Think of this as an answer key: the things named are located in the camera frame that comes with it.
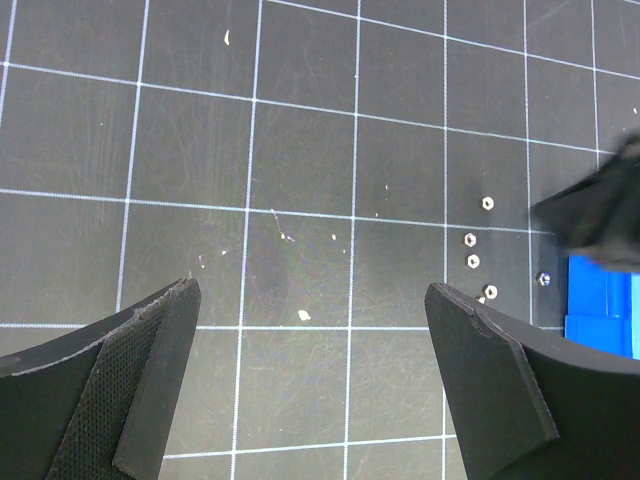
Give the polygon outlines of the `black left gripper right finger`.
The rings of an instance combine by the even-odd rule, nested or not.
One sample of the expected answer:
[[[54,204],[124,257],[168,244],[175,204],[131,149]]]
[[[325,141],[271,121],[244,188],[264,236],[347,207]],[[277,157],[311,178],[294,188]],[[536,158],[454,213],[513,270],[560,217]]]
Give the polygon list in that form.
[[[636,479],[639,363],[444,283],[425,311],[470,479]]]

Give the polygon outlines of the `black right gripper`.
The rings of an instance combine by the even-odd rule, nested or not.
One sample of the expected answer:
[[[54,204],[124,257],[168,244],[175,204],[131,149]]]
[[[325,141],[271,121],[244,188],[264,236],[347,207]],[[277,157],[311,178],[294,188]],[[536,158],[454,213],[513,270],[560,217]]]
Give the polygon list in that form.
[[[565,253],[616,272],[639,271],[639,132],[596,171],[531,208]]]

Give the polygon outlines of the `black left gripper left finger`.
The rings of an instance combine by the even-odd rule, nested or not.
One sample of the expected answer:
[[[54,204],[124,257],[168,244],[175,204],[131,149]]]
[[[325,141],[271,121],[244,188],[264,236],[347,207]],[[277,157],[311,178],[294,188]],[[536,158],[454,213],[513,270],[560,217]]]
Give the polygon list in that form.
[[[180,279],[1,359],[4,479],[156,479],[201,304]]]

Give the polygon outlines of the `dark hex nut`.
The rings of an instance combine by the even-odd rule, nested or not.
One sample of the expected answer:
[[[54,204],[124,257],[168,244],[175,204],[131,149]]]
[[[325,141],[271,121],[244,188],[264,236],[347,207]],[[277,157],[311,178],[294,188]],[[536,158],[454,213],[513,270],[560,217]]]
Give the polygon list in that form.
[[[541,287],[547,287],[551,284],[551,275],[547,272],[539,272],[536,275],[536,283]]]

